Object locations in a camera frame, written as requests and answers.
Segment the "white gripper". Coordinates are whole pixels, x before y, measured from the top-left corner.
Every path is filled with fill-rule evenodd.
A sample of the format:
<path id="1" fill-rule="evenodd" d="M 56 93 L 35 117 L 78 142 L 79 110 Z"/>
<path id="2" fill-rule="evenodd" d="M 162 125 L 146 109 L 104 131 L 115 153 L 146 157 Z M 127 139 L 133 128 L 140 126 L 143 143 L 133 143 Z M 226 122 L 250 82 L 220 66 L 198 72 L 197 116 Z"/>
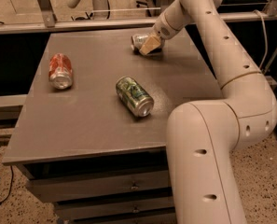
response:
<path id="1" fill-rule="evenodd" d="M 171 4 L 157 18 L 152 35 L 140 47 L 139 52 L 146 56 L 160 49 L 163 40 L 172 39 L 188 24 L 188 14 L 180 4 Z"/>

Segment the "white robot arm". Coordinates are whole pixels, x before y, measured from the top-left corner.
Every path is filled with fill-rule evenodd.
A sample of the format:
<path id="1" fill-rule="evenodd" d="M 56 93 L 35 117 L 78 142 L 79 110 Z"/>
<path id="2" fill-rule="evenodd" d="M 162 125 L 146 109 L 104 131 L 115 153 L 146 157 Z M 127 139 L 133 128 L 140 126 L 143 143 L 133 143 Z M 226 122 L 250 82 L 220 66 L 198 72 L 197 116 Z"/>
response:
<path id="1" fill-rule="evenodd" d="M 156 20 L 140 53 L 194 22 L 222 92 L 168 118 L 166 152 L 177 224 L 247 224 L 229 153 L 268 137 L 277 123 L 274 93 L 216 8 L 222 0 L 175 0 Z"/>

